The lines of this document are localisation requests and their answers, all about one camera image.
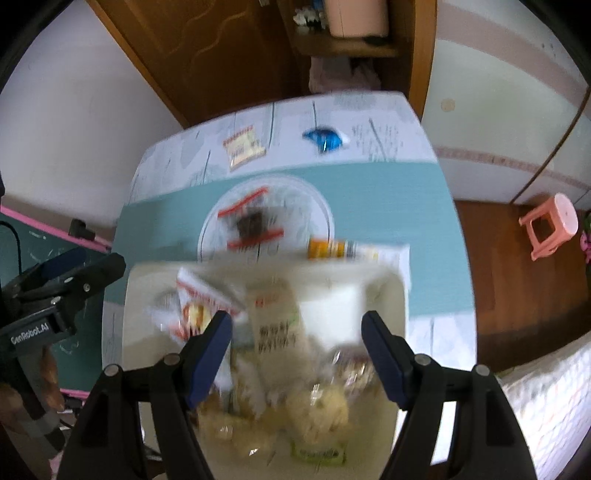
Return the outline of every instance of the wooden floor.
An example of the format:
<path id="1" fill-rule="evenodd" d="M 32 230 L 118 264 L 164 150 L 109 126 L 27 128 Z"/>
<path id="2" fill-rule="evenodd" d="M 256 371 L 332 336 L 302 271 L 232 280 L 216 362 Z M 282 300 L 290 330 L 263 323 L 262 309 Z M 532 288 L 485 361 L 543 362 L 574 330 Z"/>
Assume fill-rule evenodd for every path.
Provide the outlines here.
<path id="1" fill-rule="evenodd" d="M 531 207 L 457 202 L 470 260 L 478 361 L 500 371 L 566 345 L 591 329 L 579 236 L 532 261 L 518 218 Z"/>

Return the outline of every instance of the wooden door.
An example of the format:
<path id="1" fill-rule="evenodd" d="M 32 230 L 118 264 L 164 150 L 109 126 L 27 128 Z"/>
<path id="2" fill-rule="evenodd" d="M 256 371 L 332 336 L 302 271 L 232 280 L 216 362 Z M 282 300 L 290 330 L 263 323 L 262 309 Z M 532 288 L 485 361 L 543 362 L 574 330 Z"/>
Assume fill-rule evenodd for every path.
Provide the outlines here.
<path id="1" fill-rule="evenodd" d="M 302 95 L 274 2 L 88 1 L 184 127 Z"/>

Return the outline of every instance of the pink container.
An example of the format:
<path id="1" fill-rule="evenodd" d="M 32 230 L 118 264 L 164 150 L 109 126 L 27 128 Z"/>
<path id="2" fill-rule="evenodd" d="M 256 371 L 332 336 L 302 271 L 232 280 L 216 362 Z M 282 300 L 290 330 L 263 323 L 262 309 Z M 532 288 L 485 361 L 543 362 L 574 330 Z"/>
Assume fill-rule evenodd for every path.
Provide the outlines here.
<path id="1" fill-rule="evenodd" d="M 324 0 L 324 11 L 333 37 L 387 37 L 386 0 Z"/>

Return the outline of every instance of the chalkboard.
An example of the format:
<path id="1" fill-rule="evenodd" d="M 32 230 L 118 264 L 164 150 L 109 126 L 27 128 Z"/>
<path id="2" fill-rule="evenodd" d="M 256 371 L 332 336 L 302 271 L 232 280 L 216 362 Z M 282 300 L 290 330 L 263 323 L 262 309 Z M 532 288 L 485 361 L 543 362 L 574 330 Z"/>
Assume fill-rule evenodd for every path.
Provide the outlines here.
<path id="1" fill-rule="evenodd" d="M 32 228 L 0 213 L 0 220 L 10 223 L 21 240 L 22 269 L 56 257 L 77 245 Z M 105 255 L 86 250 L 86 263 Z M 0 283 L 8 283 L 18 275 L 17 244 L 12 232 L 0 227 Z M 103 293 L 91 297 L 76 315 L 76 335 L 53 345 L 61 388 L 90 391 L 102 369 L 100 332 L 102 327 Z"/>

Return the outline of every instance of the pink stool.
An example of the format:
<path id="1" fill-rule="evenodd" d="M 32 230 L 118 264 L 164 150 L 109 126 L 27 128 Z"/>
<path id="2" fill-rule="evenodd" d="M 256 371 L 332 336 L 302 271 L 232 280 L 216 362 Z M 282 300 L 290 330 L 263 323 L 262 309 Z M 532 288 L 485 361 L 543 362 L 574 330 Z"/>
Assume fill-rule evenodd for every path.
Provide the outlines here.
<path id="1" fill-rule="evenodd" d="M 545 217 L 554 228 L 554 232 L 542 242 L 538 242 L 531 222 Z M 537 260 L 556 252 L 556 249 L 564 242 L 570 240 L 579 229 L 579 219 L 572 202 L 563 193 L 557 193 L 546 200 L 539 207 L 528 212 L 519 219 L 520 225 L 525 225 L 531 245 L 534 247 L 531 259 Z"/>

